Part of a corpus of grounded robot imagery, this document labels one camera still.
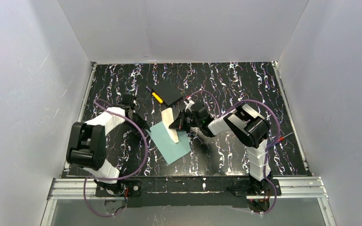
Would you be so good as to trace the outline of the white letter paper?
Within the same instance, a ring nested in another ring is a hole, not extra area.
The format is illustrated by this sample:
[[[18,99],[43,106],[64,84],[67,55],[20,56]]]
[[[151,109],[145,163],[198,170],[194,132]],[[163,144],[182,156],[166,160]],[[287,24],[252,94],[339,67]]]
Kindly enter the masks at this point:
[[[171,129],[169,128],[169,126],[174,122],[174,118],[173,118],[173,110],[172,108],[166,108],[161,112],[161,116],[162,116],[162,123],[170,137],[170,139],[174,142],[174,143],[178,143],[179,139],[178,139],[178,135],[177,135],[177,131],[175,129]]]

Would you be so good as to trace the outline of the light green envelope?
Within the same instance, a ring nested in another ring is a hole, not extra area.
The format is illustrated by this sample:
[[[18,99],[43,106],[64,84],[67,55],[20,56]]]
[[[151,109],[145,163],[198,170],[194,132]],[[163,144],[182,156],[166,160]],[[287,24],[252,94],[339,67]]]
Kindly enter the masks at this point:
[[[178,143],[170,138],[162,122],[151,127],[148,133],[168,165],[191,152],[186,131],[177,131]]]

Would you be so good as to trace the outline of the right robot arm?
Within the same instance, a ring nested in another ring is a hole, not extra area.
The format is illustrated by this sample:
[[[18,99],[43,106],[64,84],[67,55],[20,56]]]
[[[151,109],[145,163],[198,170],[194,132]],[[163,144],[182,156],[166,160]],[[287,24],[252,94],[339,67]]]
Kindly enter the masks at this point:
[[[191,101],[167,127],[182,131],[198,128],[207,137],[216,137],[231,131],[247,147],[250,185],[261,191],[272,179],[265,150],[270,125],[261,114],[247,104],[239,105],[229,113],[214,118],[203,103]]]

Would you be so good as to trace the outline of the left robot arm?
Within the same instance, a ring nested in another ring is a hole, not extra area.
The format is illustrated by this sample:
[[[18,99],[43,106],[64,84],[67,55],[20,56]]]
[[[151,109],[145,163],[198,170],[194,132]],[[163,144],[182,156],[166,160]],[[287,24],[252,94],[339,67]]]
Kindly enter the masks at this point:
[[[147,161],[148,143],[144,131],[150,128],[147,122],[136,113],[137,98],[132,94],[124,94],[118,104],[108,108],[95,99],[94,104],[102,109],[102,113],[85,122],[72,125],[66,152],[66,162],[75,165],[91,174],[98,182],[114,185],[118,180],[127,179],[137,174]],[[120,171],[107,160],[106,136],[117,126],[129,123],[140,133],[145,147],[145,155],[140,166],[131,174],[120,176]]]

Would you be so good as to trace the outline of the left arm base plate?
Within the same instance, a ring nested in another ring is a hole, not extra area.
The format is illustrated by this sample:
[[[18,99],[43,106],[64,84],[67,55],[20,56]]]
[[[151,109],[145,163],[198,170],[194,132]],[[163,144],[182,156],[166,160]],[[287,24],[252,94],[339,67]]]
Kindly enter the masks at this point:
[[[121,180],[116,184],[106,184],[94,180],[97,197],[140,197],[142,184],[139,180]]]

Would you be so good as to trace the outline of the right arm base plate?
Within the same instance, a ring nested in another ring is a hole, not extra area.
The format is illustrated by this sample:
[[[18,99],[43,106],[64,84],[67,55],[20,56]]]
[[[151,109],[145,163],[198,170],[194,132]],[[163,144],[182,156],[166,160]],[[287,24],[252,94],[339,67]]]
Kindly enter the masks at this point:
[[[265,179],[262,181],[248,178],[234,180],[228,190],[235,196],[264,195],[270,191],[270,195],[282,195],[279,180],[272,179],[272,185]]]

